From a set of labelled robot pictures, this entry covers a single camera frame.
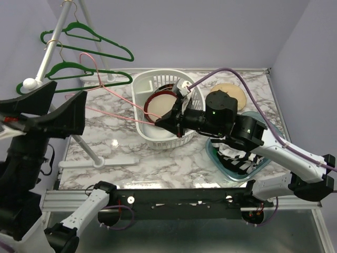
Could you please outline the zebra striped tank top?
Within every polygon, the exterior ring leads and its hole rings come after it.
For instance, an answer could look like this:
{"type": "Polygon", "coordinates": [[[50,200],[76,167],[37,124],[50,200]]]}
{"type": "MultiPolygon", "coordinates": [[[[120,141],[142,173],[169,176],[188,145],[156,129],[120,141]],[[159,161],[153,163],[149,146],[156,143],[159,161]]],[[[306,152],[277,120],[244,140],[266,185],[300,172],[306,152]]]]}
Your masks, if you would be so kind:
{"type": "Polygon", "coordinates": [[[234,173],[251,173],[263,161],[264,157],[250,151],[239,151],[224,143],[225,139],[210,138],[216,155],[222,166],[234,173]]]}

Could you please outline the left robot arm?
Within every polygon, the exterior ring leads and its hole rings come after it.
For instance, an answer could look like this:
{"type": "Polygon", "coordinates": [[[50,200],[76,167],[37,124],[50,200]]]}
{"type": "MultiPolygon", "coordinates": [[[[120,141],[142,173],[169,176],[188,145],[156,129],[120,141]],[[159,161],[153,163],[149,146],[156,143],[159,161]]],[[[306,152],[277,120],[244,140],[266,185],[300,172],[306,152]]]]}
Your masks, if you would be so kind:
{"type": "Polygon", "coordinates": [[[104,207],[116,204],[116,186],[99,182],[67,219],[44,228],[41,195],[34,193],[51,138],[80,135],[85,128],[87,93],[77,92],[55,111],[49,108],[57,83],[1,101],[1,137],[12,137],[1,163],[1,239],[16,252],[75,252],[80,235],[104,207]]]}

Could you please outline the pink wire hanger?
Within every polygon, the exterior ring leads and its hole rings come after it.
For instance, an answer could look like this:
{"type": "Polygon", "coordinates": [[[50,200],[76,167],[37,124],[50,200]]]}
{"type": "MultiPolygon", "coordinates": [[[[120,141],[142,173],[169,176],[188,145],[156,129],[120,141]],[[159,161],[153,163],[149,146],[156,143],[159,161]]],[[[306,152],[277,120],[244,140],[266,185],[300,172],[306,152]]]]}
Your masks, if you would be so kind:
{"type": "MultiPolygon", "coordinates": [[[[140,109],[145,115],[152,115],[154,117],[156,117],[157,119],[160,119],[161,116],[157,115],[157,114],[154,114],[154,113],[148,113],[146,112],[142,107],[136,105],[135,103],[127,100],[126,98],[118,95],[116,92],[108,89],[104,83],[102,82],[101,80],[101,77],[100,77],[100,71],[97,67],[97,62],[96,60],[88,53],[85,53],[85,52],[81,52],[80,55],[79,55],[79,61],[80,63],[82,62],[82,56],[83,55],[86,55],[88,56],[94,63],[94,66],[95,66],[95,70],[96,70],[96,73],[97,73],[97,78],[98,78],[98,82],[99,82],[99,86],[96,87],[96,88],[92,88],[92,89],[89,89],[88,91],[95,91],[95,90],[99,90],[99,89],[104,89],[106,90],[107,92],[109,92],[110,94],[118,97],[119,99],[122,99],[124,100],[125,102],[131,104],[132,106],[135,106],[136,108],[140,109]]],[[[94,109],[94,108],[89,108],[89,107],[86,107],[86,109],[89,109],[89,110],[92,110],[92,111],[95,111],[95,112],[99,112],[99,113],[102,113],[102,114],[106,114],[106,115],[109,115],[109,116],[112,116],[112,117],[115,117],[115,118],[119,118],[119,119],[124,119],[124,120],[128,120],[128,121],[133,121],[133,122],[138,122],[138,123],[145,123],[145,124],[150,124],[150,125],[154,125],[154,123],[151,123],[151,122],[145,122],[145,121],[140,121],[140,120],[136,120],[136,119],[132,119],[132,118],[127,118],[127,117],[124,117],[124,116],[120,116],[120,115],[117,115],[117,114],[113,114],[113,113],[109,113],[109,112],[105,112],[105,111],[102,111],[102,110],[98,110],[98,109],[94,109]]]]}

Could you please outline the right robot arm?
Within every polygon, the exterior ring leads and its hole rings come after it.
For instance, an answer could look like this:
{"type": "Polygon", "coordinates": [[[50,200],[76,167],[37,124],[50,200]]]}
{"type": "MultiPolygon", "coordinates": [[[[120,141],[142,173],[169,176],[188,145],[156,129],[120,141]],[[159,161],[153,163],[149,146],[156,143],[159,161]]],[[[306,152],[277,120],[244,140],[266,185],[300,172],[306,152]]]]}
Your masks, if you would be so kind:
{"type": "Polygon", "coordinates": [[[253,182],[252,188],[242,193],[247,206],[288,195],[317,202],[333,192],[334,179],[328,174],[334,168],[334,157],[310,154],[274,134],[265,123],[239,115],[237,100],[225,92],[211,92],[206,96],[205,105],[205,110],[183,109],[183,100],[178,98],[155,125],[179,138],[187,129],[223,138],[231,148],[260,155],[290,171],[283,176],[253,182]]]}

